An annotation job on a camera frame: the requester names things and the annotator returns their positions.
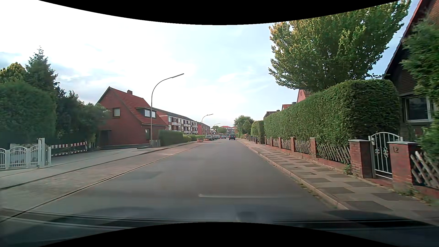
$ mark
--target metal gate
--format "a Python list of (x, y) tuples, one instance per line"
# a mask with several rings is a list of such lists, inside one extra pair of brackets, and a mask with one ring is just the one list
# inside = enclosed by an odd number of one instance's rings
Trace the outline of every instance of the metal gate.
[(387, 142), (402, 140), (403, 137), (388, 132), (379, 132), (369, 136), (374, 175), (392, 179), (392, 166), (390, 165), (389, 144)]

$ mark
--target road marking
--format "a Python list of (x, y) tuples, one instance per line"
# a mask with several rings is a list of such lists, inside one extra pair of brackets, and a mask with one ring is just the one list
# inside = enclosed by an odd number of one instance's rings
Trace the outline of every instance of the road marking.
[(203, 194), (199, 194), (198, 197), (210, 197), (210, 198), (297, 198), (300, 196), (295, 196), (295, 195), (232, 196), (232, 195), (203, 195)]

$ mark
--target white gate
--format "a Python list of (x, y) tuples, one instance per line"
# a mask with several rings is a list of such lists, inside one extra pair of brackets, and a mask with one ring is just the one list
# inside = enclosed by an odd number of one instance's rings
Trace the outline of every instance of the white gate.
[(403, 137), (388, 132), (379, 132), (369, 136), (374, 175), (392, 179), (392, 166), (390, 164), (389, 144), (387, 142), (402, 140)]
[(51, 147), (45, 144), (44, 138), (29, 148), (15, 146), (11, 149), (0, 149), (0, 170), (23, 168), (44, 168), (50, 166)]

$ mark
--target white fence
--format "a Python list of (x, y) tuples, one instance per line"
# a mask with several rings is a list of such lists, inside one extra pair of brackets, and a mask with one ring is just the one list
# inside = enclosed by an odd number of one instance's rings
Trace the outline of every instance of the white fence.
[(51, 151), (44, 138), (39, 138), (38, 144), (30, 148), (0, 149), (0, 170), (48, 167), (52, 164)]

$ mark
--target asphalt road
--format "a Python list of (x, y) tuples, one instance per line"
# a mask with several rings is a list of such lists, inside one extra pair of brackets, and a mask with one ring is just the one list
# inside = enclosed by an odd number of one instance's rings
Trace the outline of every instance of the asphalt road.
[(328, 207), (235, 140), (215, 140), (35, 208), (93, 216), (236, 205), (324, 211)]

